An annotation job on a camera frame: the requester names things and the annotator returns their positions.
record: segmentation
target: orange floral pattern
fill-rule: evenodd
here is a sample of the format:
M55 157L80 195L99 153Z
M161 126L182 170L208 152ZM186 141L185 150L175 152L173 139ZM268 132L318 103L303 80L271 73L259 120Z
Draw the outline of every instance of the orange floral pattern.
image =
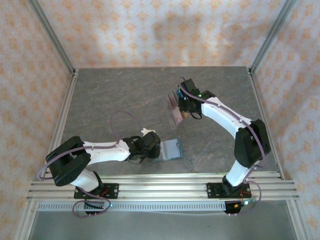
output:
M320 239L320 5L297 1L256 74L271 134Z
M26 0L0 5L0 239L13 239L70 79Z
M250 66L285 0L39 2L74 67L119 68Z

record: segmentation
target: purple cable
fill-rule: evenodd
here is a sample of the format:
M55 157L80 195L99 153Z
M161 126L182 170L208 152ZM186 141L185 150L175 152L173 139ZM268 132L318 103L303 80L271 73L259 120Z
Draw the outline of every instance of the purple cable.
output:
M57 161L58 159L62 158L63 156L67 155L67 154L71 154L73 152L76 152L76 151L79 151L79 150L84 150L84 149L112 149L112 148L115 148L118 144L119 144L119 141L120 141L120 136L118 134L118 132L115 130L114 126L113 126L113 123L112 123L112 120L114 118L114 116L117 114L117 113L124 113L124 114L128 114L129 116L131 116L135 122L140 126L141 130L143 130L143 127L140 123L140 121L134 116L132 115L131 113L127 112L127 111L116 111L112 114L110 120L109 120L109 124L110 124L110 128L112 130L112 134L117 138L116 140L116 143L112 146L80 146L80 147L77 147L77 148L73 148L73 149L70 149L68 151L65 151L57 156L55 156L53 159L51 159L50 161L48 161L45 165L42 166L42 168L38 171L38 173L36 174L36 177L40 180L40 181L43 181L43 180L52 180L54 179L53 177L42 177L41 174L43 173L43 171L49 167L52 163L54 163L55 161ZM109 203L109 206L106 207L104 210L102 210L101 212L99 213L95 213L94 215L95 216L98 216L98 215L101 215L103 213L105 213L107 211L108 208L110 208L111 206L111 202L109 199L107 198L104 198L104 197L101 197L101 196L96 196L96 195L93 195L87 191L85 191L84 189L82 189L81 187L79 187L80 190L82 192L84 192L86 195L90 196L90 197L93 197L93 198L96 198L96 199L101 199L101 200L104 200L104 201L107 201ZM89 200L80 200L80 201L77 201L73 207L72 207L72 213L74 216L80 218L80 219L85 219L85 218L89 218L91 217L91 214L89 215L78 215L76 214L75 212L75 207L78 203L93 203L93 204L99 204L101 202L99 201L89 201Z
M197 96L194 96L194 95L190 94L189 92L187 92L187 90L184 89L184 87L183 87L181 84L179 84L178 86L179 86L180 89L181 89L187 96L189 96L190 98L193 98L193 99L198 100L198 101L203 102L203 103L207 103L207 104L214 105L214 106L216 106L217 108L221 108L221 109L223 109L224 111L226 111L227 113L229 113L231 116L235 117L239 122L241 122L242 124L244 124L244 125L249 129L249 131L252 133L252 135L253 135L256 143L258 144L258 147L259 147L260 152L261 152L261 155L262 155L263 166L255 165L255 167L261 167L261 168L262 168L262 167L266 166L266 154L265 154L265 151L264 151L264 149L263 149L263 147L262 147L262 144L261 144L261 142L260 142L257 134L255 133L255 131L252 129L252 127L251 127L249 124L247 124L245 121L241 120L241 118L240 118L239 116L237 116L235 113L233 113L233 112L232 112L231 110L229 110L228 108L226 108L226 107L224 107L224 106L221 106L221 105L218 105L218 104L215 103L215 102L208 101L208 100L205 100L205 99L202 99L202 98L200 98L200 97L197 97ZM262 198L261 188L260 188L259 184L256 183L255 181L247 181L247 177L248 177L253 171L254 171L254 168L252 167L252 168L249 170L249 172L247 173L247 175L244 177L243 183L244 183L244 184L252 183L252 184L256 184L256 185L257 185L258 190L259 190L259 199L258 199L256 205L258 205L258 204L260 203L260 201L261 201L261 198ZM245 211L245 212L241 212L241 214L244 214L244 213L250 211L251 209L253 209L253 208L250 208L249 210L247 210L247 211Z

